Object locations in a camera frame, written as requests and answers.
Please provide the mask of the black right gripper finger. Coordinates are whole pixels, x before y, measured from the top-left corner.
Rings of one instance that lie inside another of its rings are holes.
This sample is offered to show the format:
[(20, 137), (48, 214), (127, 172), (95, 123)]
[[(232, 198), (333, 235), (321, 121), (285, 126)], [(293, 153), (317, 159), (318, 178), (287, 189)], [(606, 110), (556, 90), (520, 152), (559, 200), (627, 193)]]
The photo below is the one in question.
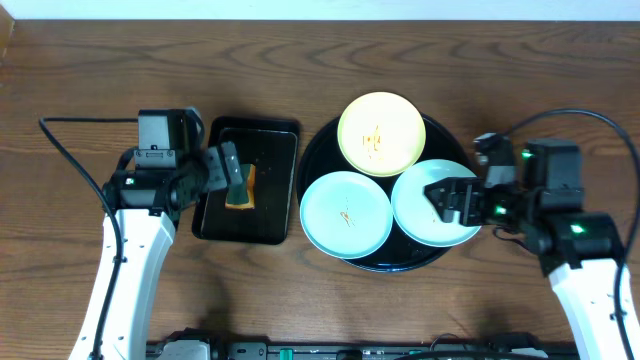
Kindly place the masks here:
[(458, 178), (444, 178), (424, 186), (424, 195), (429, 200), (438, 200), (447, 197), (457, 190)]
[(459, 206), (456, 203), (439, 201), (434, 205), (434, 208), (444, 223), (458, 223), (456, 217), (459, 215)]

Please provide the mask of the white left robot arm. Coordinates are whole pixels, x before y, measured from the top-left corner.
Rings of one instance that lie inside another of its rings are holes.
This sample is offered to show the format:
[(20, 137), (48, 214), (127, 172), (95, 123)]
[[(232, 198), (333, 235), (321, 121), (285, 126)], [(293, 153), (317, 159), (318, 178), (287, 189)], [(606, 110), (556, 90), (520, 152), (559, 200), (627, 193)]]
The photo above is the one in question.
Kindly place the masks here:
[(100, 264), (74, 359), (143, 359), (157, 283), (181, 213), (241, 181), (236, 147), (143, 140), (97, 194), (105, 210)]

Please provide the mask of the orange green scrub sponge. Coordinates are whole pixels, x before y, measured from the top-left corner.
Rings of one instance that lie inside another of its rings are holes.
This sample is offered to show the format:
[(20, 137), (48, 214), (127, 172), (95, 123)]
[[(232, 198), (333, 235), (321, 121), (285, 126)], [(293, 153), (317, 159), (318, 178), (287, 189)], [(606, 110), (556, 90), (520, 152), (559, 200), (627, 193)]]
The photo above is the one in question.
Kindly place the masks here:
[(253, 164), (240, 166), (242, 182), (228, 189), (225, 208), (233, 210), (248, 210), (255, 208), (254, 187), (256, 180), (256, 167)]

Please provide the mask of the light blue plate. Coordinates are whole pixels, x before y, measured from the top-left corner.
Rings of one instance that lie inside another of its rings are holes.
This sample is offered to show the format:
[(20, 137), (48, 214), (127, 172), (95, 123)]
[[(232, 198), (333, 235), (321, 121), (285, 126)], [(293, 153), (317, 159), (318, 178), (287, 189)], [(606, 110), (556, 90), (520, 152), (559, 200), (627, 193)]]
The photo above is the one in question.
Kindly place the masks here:
[(350, 260), (377, 251), (389, 237), (394, 218), (389, 197), (374, 180), (337, 171), (321, 176), (306, 189), (300, 221), (316, 248)]
[(471, 239), (480, 226), (464, 227), (445, 223), (434, 205), (424, 195), (424, 187), (448, 177), (476, 175), (463, 165), (443, 159), (430, 159), (414, 164), (400, 175), (394, 184), (391, 205), (394, 219), (411, 239), (432, 247), (452, 247)]

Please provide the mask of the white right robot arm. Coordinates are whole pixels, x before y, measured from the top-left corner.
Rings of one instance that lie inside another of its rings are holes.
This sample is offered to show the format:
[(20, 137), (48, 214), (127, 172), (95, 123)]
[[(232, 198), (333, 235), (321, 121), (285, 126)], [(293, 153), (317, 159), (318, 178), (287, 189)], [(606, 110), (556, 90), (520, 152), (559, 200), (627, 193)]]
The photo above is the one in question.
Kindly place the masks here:
[(610, 215), (583, 209), (579, 147), (559, 139), (529, 141), (520, 181), (507, 138), (476, 147), (487, 159), (485, 178), (447, 177), (425, 186), (440, 219), (523, 235), (562, 305), (579, 356), (638, 358), (639, 321), (623, 245)]

